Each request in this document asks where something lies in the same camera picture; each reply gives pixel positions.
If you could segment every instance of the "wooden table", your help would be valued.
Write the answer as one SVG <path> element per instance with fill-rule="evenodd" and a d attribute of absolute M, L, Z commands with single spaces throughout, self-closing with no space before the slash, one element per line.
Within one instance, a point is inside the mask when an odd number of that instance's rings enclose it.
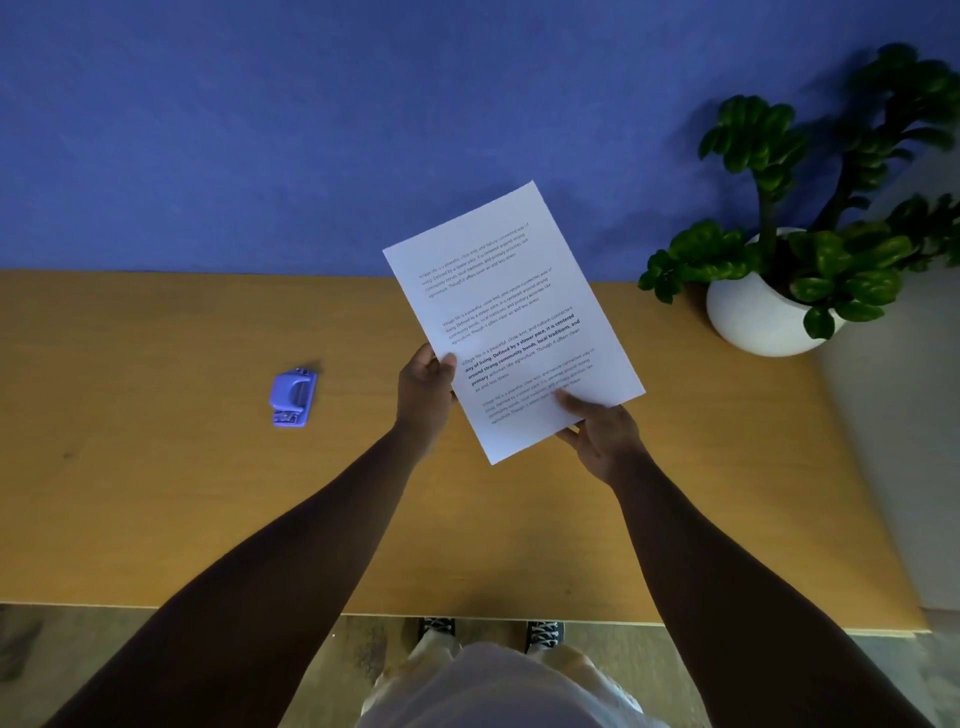
<path fill-rule="evenodd" d="M 924 629 L 814 360 L 594 290 L 644 440 L 707 516 L 843 626 Z M 392 279 L 7 271 L 0 315 L 12 602 L 160 604 L 387 429 L 423 339 Z M 310 423 L 274 428 L 272 379 L 300 365 L 323 372 Z M 491 467 L 459 410 L 348 611 L 659 621 L 607 488 L 556 440 Z"/>

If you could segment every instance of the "hand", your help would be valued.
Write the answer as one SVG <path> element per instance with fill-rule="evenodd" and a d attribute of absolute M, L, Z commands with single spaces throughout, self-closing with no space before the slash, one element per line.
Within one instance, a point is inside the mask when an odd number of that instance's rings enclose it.
<path fill-rule="evenodd" d="M 562 389 L 555 394 L 563 409 L 583 418 L 576 425 L 579 431 L 568 427 L 557 437 L 577 451 L 580 462 L 593 475 L 613 485 L 617 475 L 628 470 L 638 457 L 649 457 L 634 418 L 622 406 L 583 401 Z"/>
<path fill-rule="evenodd" d="M 421 346 L 400 370 L 395 429 L 416 438 L 424 452 L 443 431 L 456 400 L 450 391 L 456 371 L 457 357 L 449 353 L 437 361 L 429 344 Z"/>

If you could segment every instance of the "shoe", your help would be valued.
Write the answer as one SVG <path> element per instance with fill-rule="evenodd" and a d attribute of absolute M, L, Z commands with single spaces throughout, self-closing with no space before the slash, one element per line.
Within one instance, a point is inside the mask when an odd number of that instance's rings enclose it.
<path fill-rule="evenodd" d="M 564 641 L 564 623 L 561 621 L 528 621 L 527 646 L 524 652 L 534 644 L 553 649 Z"/>
<path fill-rule="evenodd" d="M 456 637 L 457 622 L 447 617 L 421 617 L 417 620 L 417 642 L 422 640 L 423 635 L 429 630 Z"/>

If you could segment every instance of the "person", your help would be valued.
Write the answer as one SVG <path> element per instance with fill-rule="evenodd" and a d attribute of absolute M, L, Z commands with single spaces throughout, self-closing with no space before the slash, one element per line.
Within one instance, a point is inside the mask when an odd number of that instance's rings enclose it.
<path fill-rule="evenodd" d="M 400 372 L 390 430 L 175 594 L 48 724 L 278 725 L 444 428 L 455 366 L 421 347 Z M 823 612 L 697 511 L 626 409 L 557 396 L 581 418 L 558 436 L 618 499 L 715 728 L 929 725 Z M 531 630 L 525 655 L 461 649 L 445 620 L 424 627 L 407 663 L 377 681 L 359 726 L 658 725 L 558 644 L 559 630 Z"/>

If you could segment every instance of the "white wall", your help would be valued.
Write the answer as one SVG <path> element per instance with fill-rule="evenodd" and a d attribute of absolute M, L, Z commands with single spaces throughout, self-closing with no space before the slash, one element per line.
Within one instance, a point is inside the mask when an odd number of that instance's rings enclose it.
<path fill-rule="evenodd" d="M 960 150 L 932 150 L 880 193 L 960 195 Z M 906 274 L 884 318 L 819 349 L 864 475 L 931 610 L 960 610 L 960 268 Z"/>

